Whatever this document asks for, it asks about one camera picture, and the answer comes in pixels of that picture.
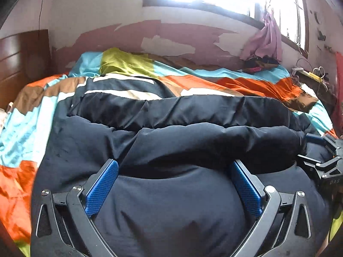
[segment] metal screw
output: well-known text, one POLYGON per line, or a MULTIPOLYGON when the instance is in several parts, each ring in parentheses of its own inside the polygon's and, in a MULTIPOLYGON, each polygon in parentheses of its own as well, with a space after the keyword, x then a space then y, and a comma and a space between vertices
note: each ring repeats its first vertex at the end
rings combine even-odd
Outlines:
POLYGON ((275 187, 274 186, 271 186, 271 185, 267 185, 265 187, 265 191, 269 192, 269 193, 274 193, 276 190, 275 190, 275 187))
POLYGON ((305 197, 305 193, 303 191, 298 191, 297 194, 300 197, 305 197))
POLYGON ((75 186, 73 187, 73 189, 75 189, 75 190, 81 190, 81 189, 82 189, 82 186, 81 186, 81 185, 75 185, 75 186))
POLYGON ((49 194, 49 190, 43 190, 42 191, 42 196, 47 196, 49 194))

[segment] colorful quilt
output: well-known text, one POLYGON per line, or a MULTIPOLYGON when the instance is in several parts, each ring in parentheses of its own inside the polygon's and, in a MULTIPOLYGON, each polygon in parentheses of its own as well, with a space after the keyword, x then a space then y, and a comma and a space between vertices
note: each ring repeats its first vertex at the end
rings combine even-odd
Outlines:
POLYGON ((68 75, 51 76, 24 87, 0 135, 0 219, 20 247, 30 244, 32 186, 45 155, 57 104, 73 97, 80 87, 85 87, 80 88, 86 90, 85 94, 110 93, 137 100, 168 97, 138 88, 87 88, 88 80, 93 84, 109 78, 130 80, 131 84, 162 84, 176 97, 211 94, 274 98, 294 115, 306 115, 319 134, 334 134, 320 100, 311 89, 294 86, 282 66, 251 75, 217 66, 197 66, 179 57, 135 55, 117 48, 84 53, 68 75))

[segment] red cloth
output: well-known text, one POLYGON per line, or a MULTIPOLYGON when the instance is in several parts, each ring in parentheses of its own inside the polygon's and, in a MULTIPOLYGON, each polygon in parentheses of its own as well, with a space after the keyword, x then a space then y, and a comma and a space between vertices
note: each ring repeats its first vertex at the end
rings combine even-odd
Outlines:
POLYGON ((343 103, 343 56, 341 53, 336 53, 337 63, 337 103, 331 115, 333 124, 337 135, 343 133, 343 116, 342 116, 342 103, 343 103))

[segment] clamp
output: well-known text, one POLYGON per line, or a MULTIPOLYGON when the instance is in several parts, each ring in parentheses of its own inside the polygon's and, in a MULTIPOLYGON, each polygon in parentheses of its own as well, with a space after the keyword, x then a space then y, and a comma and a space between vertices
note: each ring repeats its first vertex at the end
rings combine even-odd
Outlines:
MULTIPOLYGON (((252 228, 231 257, 314 256, 313 224, 304 192, 284 194, 273 186, 265 187, 240 160, 228 167, 228 174, 254 217, 252 228), (284 219, 275 241, 261 250, 278 214, 284 214, 284 219)), ((92 220, 117 176, 118 163, 109 159, 83 186, 55 194, 43 190, 34 217, 31 256, 117 257, 92 220)))
POLYGON ((307 134, 306 140, 309 143, 324 146, 333 156, 327 162, 298 155, 297 165, 313 179, 321 188, 333 188, 343 184, 343 140, 335 139, 330 134, 323 137, 314 134, 307 134))

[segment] white wall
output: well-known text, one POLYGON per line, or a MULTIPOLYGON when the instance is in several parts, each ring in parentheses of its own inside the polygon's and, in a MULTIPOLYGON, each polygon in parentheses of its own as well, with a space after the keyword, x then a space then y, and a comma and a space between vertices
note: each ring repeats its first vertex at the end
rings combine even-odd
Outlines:
MULTIPOLYGON (((49 28, 53 0, 44 0, 41 14, 41 29, 49 28)), ((0 29, 0 39, 13 34, 38 30, 42 0, 19 0, 0 29)))
POLYGON ((200 10, 142 7, 143 0, 54 0, 50 20, 53 46, 71 46, 81 33, 113 24, 121 26, 144 20, 188 23, 244 33, 234 43, 245 41, 257 29, 247 24, 200 10))

